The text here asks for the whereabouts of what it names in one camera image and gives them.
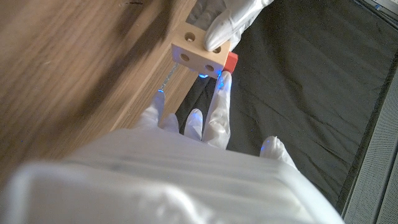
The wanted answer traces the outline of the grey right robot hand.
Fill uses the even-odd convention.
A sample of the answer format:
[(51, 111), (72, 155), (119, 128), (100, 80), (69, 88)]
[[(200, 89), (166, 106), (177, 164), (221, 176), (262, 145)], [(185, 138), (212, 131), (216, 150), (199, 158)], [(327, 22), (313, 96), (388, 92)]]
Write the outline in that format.
[(1, 194), (2, 223), (341, 223), (284, 144), (258, 156), (227, 150), (231, 74), (217, 79), (207, 117), (184, 133), (162, 117), (158, 91), (132, 129), (119, 129), (57, 162), (21, 166)]

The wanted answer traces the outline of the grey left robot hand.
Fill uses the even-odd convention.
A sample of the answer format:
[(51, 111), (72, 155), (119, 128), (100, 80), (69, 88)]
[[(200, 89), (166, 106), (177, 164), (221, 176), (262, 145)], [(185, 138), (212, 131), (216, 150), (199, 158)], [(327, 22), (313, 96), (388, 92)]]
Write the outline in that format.
[(197, 0), (186, 22), (206, 32), (203, 46), (214, 51), (225, 42), (233, 50), (243, 32), (273, 0)]

